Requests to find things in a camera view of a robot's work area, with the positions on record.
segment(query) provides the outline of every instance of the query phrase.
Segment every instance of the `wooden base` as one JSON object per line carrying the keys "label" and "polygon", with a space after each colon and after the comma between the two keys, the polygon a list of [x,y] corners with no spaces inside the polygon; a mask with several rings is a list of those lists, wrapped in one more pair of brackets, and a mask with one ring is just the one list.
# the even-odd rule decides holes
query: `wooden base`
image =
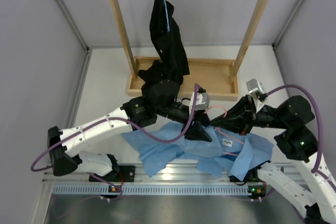
{"label": "wooden base", "polygon": [[[138,69],[146,70],[157,59],[159,58],[136,57],[135,63]],[[198,83],[206,89],[211,100],[237,101],[239,98],[237,77],[232,84],[229,83],[234,62],[235,60],[188,59],[190,75],[184,76],[178,97],[190,98],[194,84]],[[141,96],[143,84],[144,81],[140,77],[133,78],[131,75],[127,94],[131,97]]]}

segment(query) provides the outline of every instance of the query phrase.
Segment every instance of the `wooden rod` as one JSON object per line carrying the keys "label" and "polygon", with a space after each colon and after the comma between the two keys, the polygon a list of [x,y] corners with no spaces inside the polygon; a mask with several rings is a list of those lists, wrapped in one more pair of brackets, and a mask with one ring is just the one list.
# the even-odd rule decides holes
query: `wooden rod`
{"label": "wooden rod", "polygon": [[118,24],[118,29],[121,37],[121,42],[125,50],[126,58],[128,61],[128,65],[130,66],[131,74],[134,78],[138,76],[138,68],[137,64],[135,64],[132,49],[130,46],[130,42],[128,40],[124,20],[122,18],[120,6],[118,0],[109,0],[112,11],[114,13],[115,22]]}
{"label": "wooden rod", "polygon": [[240,46],[237,58],[235,60],[235,64],[233,65],[232,72],[230,73],[229,81],[230,83],[234,82],[238,70],[240,68],[240,65],[243,62],[243,59],[245,57],[246,51],[248,49],[248,46],[251,43],[251,40],[253,38],[253,35],[255,31],[257,30],[257,26],[259,24],[260,18],[265,10],[265,7],[267,5],[268,0],[258,0],[256,7],[254,8],[250,23],[248,24],[242,45]]}

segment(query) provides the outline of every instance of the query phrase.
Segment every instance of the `perforated metal strip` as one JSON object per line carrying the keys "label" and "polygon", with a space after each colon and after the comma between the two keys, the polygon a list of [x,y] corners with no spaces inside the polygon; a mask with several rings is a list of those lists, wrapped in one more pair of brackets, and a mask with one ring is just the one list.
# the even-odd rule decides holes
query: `perforated metal strip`
{"label": "perforated metal strip", "polygon": [[[236,185],[123,185],[123,195],[250,195]],[[108,185],[56,185],[53,194],[113,195]]]}

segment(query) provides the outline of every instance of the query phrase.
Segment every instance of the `blue hanger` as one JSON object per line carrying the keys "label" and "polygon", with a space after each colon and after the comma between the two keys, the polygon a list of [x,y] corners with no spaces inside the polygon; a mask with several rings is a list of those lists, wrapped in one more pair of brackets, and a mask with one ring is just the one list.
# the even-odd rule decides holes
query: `blue hanger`
{"label": "blue hanger", "polygon": [[168,10],[167,10],[167,2],[166,2],[166,0],[163,0],[163,4],[164,4],[164,8],[166,10],[167,32],[169,32],[170,31],[170,27],[169,27],[169,19],[168,19]]}

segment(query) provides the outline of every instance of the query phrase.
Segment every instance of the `gray floor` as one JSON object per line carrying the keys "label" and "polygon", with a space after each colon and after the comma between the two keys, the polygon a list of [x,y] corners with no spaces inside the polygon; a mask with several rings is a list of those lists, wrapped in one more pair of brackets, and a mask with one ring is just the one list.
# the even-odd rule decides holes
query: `gray floor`
{"label": "gray floor", "polygon": [[55,219],[86,197],[53,195],[45,224],[302,223],[291,204],[278,193],[262,203],[225,196],[122,196],[111,203],[91,198]]}

